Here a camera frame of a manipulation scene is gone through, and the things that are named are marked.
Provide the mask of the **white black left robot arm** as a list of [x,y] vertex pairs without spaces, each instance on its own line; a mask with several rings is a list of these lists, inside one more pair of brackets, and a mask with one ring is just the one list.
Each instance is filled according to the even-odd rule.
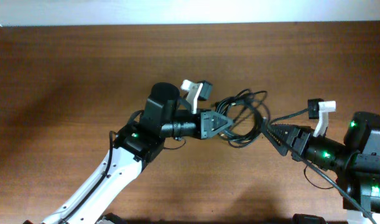
[[124,223],[105,210],[165,149],[167,138],[211,139],[233,124],[223,114],[197,107],[199,100],[208,99],[211,88],[208,82],[184,80],[181,89],[187,96],[182,98],[175,85],[156,83],[145,108],[133,113],[118,132],[109,133],[108,153],[94,173],[43,223]]

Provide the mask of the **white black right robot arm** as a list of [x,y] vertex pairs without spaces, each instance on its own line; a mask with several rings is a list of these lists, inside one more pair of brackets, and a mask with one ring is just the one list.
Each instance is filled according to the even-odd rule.
[[310,126],[263,121],[262,133],[280,155],[288,153],[322,176],[358,212],[348,223],[380,223],[380,115],[356,112],[342,143],[315,137]]

